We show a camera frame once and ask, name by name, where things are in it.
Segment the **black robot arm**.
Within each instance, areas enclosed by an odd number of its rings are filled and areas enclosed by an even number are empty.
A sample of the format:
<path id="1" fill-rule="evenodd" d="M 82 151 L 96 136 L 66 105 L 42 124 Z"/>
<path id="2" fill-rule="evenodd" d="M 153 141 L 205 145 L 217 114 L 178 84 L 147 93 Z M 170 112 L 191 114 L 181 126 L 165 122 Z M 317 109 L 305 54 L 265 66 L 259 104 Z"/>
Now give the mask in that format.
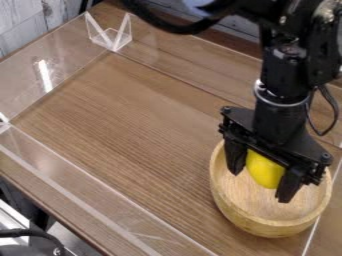
<path id="1" fill-rule="evenodd" d="M 219 132 L 227 168 L 239 174 L 258 153 L 285 168 L 275 186 L 281 203 L 305 185 L 320 184 L 333 156 L 316 141 L 324 133 L 312 123 L 310 106 L 320 92 L 336 100 L 326 84 L 342 68 L 338 32 L 342 0 L 185 0 L 198 15 L 237 15 L 259 26 L 263 53 L 253 109 L 222 108 Z"/>

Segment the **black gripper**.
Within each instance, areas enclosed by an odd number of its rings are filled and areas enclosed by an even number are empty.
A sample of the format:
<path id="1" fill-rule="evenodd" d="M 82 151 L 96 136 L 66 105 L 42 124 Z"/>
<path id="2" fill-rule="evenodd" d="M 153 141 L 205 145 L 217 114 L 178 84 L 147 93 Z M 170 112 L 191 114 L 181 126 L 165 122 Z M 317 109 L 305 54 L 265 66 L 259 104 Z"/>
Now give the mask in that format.
<path id="1" fill-rule="evenodd" d="M 223 107 L 219 132 L 229 171 L 238 175 L 253 150 L 285 168 L 277 188 L 279 203 L 289 203 L 302 185 L 320 185 L 333 162 L 330 153 L 309 135 L 310 95 L 278 97 L 262 82 L 254 86 L 255 109 Z"/>

